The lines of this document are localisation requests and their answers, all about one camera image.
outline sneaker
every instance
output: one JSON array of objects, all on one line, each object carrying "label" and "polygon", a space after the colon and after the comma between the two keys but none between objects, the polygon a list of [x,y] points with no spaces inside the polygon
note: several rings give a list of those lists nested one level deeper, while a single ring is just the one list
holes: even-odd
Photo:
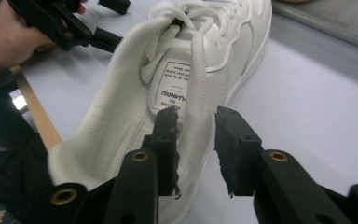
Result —
[{"label": "sneaker", "polygon": [[182,197],[159,198],[159,223],[178,223],[200,185],[214,115],[250,77],[269,38],[270,0],[160,2],[117,47],[103,85],[75,134],[50,153],[55,184],[89,190],[117,175],[124,155],[175,106]]}]

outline human hand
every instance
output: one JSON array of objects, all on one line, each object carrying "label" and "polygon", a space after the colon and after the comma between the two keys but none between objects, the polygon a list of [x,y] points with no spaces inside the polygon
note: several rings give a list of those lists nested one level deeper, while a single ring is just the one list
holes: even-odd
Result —
[{"label": "human hand", "polygon": [[[78,13],[85,11],[80,4]],[[25,62],[35,51],[47,51],[54,47],[55,43],[47,36],[34,27],[27,27],[24,19],[6,0],[0,1],[0,70]]]}]

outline white shoelace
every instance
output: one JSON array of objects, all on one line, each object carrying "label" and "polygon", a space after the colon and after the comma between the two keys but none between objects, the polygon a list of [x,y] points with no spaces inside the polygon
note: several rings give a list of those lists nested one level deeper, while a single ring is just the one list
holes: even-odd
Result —
[{"label": "white shoelace", "polygon": [[[250,0],[245,1],[248,10],[251,12],[252,3]],[[219,26],[219,34],[226,36],[228,30],[228,21],[234,19],[238,7],[243,7],[240,0],[209,0],[200,1],[193,0],[183,3],[181,6],[174,2],[159,2],[149,11],[149,20],[158,16],[161,12],[170,12],[169,16],[183,21],[185,25],[191,29],[193,34],[197,32],[197,25],[193,22],[199,17],[210,17],[217,21]],[[252,13],[248,13],[247,21],[250,20]],[[162,35],[156,34],[150,39],[145,54],[150,62],[142,68],[142,80],[149,82],[156,72],[159,61],[168,49],[191,49],[191,40],[178,39],[176,36],[180,32],[180,27],[172,25]]]}]

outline white table surface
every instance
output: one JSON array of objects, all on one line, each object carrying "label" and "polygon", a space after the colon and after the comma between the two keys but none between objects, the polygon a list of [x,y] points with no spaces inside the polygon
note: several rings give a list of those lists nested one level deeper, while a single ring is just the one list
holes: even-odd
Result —
[{"label": "white table surface", "polygon": [[[129,12],[86,4],[79,17],[123,35],[157,0]],[[82,120],[111,55],[94,48],[38,55],[22,69],[63,140]],[[228,107],[240,112],[263,148],[291,153],[320,184],[341,194],[358,183],[358,48],[273,15],[264,60]],[[184,223],[257,223],[252,198],[229,199],[211,150],[199,194]]]}]

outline black device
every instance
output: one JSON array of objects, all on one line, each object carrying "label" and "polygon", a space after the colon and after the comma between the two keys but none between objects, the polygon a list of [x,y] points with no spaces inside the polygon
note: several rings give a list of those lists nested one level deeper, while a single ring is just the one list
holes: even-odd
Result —
[{"label": "black device", "polygon": [[[289,153],[264,150],[232,109],[218,107],[215,120],[215,148],[228,193],[254,196],[259,223],[358,224],[358,185],[348,197],[319,186]],[[180,195],[176,122],[173,107],[158,112],[153,133],[125,156],[116,178],[90,192],[76,183],[54,187],[25,224],[157,224],[158,196]]]},{"label": "black device", "polygon": [[254,196],[259,223],[358,223],[358,184],[348,197],[319,186],[289,153],[261,147],[235,110],[218,107],[215,149],[231,196]]},{"label": "black device", "polygon": [[[95,33],[81,22],[74,12],[80,0],[7,0],[11,7],[23,17],[29,26],[36,27],[43,34],[65,50],[81,45],[113,52],[122,39],[113,33],[97,27]],[[125,14],[129,0],[101,0],[100,5],[119,14]]]}]

